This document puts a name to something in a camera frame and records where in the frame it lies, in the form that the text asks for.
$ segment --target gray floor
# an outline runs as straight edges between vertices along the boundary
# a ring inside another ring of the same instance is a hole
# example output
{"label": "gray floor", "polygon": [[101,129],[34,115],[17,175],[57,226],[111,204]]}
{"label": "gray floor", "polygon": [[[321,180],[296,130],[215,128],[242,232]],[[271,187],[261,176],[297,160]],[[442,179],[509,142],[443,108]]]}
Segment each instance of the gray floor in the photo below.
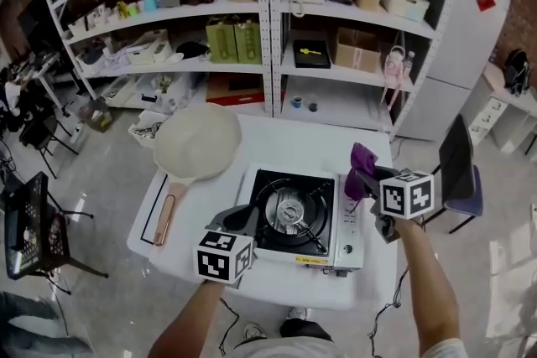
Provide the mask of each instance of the gray floor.
{"label": "gray floor", "polygon": [[[127,133],[135,117],[136,112],[123,112],[104,134],[85,130],[77,142],[79,156],[56,148],[53,157],[52,167],[60,176],[50,181],[53,195],[66,209],[96,215],[93,221],[81,217],[71,222],[72,254],[110,273],[110,279],[105,280],[62,268],[58,280],[60,284],[66,282],[73,295],[58,294],[70,334],[87,338],[95,355],[103,358],[147,356],[152,342],[194,291],[192,285],[159,273],[127,248],[130,227],[156,170],[151,151],[140,147]],[[66,123],[73,127],[73,118]],[[46,172],[37,152],[17,144],[16,136],[7,140],[23,178],[30,179],[40,170]],[[395,157],[399,141],[392,147]],[[437,161],[435,144],[404,141],[394,164],[430,171]],[[484,217],[448,236],[446,231],[459,219],[446,214],[430,224],[428,233],[456,290],[462,338],[469,356],[523,356],[524,349],[534,341],[531,335],[537,331],[537,237],[529,211],[530,204],[537,203],[537,167],[522,153],[511,157],[501,154],[490,139],[476,148],[474,161],[482,173]],[[399,273],[405,268],[400,251]],[[0,257],[3,290],[28,297],[52,297],[43,279],[10,281],[3,265]],[[228,337],[227,350],[240,340],[242,327],[249,321],[276,335],[287,311],[262,302],[226,298],[241,315]],[[377,353],[386,358],[418,354],[408,281],[401,302],[400,309],[387,312],[380,321]],[[373,309],[346,313],[318,310],[313,319],[348,356],[366,357],[371,353],[367,333],[373,326],[374,313]],[[219,356],[217,346],[232,319],[223,307],[218,310],[204,357]],[[65,333],[62,324],[41,324],[31,319],[22,324],[54,336]]]}

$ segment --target human arm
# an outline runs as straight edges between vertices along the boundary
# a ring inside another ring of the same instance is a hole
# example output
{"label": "human arm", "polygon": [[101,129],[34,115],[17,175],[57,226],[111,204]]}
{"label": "human arm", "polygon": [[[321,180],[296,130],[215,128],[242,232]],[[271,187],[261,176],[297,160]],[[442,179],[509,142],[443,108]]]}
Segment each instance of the human arm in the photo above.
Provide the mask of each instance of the human arm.
{"label": "human arm", "polygon": [[148,358],[198,358],[211,326],[223,283],[200,285],[179,316],[154,342]]}
{"label": "human arm", "polygon": [[420,339],[420,356],[443,340],[459,339],[455,293],[435,257],[425,232],[414,221],[396,219],[409,265],[412,310]]}

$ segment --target black chair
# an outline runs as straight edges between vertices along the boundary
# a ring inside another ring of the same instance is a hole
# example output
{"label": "black chair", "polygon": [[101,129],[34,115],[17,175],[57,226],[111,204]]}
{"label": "black chair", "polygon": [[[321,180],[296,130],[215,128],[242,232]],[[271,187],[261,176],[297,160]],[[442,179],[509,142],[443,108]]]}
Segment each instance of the black chair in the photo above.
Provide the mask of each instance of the black chair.
{"label": "black chair", "polygon": [[[28,183],[3,196],[8,276],[15,280],[27,275],[48,278],[48,273],[67,264],[108,278],[106,273],[98,272],[70,255],[65,215],[80,214],[89,218],[93,215],[62,210],[48,191],[48,180],[46,174],[39,172]],[[48,197],[56,207],[49,204]]]}
{"label": "black chair", "polygon": [[438,153],[440,165],[433,174],[441,171],[442,208],[425,224],[447,210],[467,214],[468,218],[449,232],[452,234],[483,213],[481,178],[479,169],[472,164],[472,141],[462,115],[455,118]]}
{"label": "black chair", "polygon": [[69,137],[71,136],[71,134],[67,130],[65,130],[65,127],[63,126],[63,124],[59,122],[58,119],[54,115],[49,115],[47,117],[37,116],[36,118],[34,118],[34,120],[32,120],[24,128],[24,130],[20,134],[20,137],[18,138],[18,140],[24,146],[29,144],[39,151],[39,153],[41,154],[41,157],[43,158],[44,162],[49,168],[49,171],[54,177],[54,179],[58,179],[58,178],[56,177],[55,173],[52,171],[52,168],[50,167],[49,162],[44,156],[45,152],[52,155],[52,152],[47,148],[50,141],[56,141],[60,145],[69,149],[73,154],[78,155],[77,151],[67,146],[65,143],[60,141],[55,136],[58,125],[60,125],[60,127],[63,128],[64,132],[66,132]]}

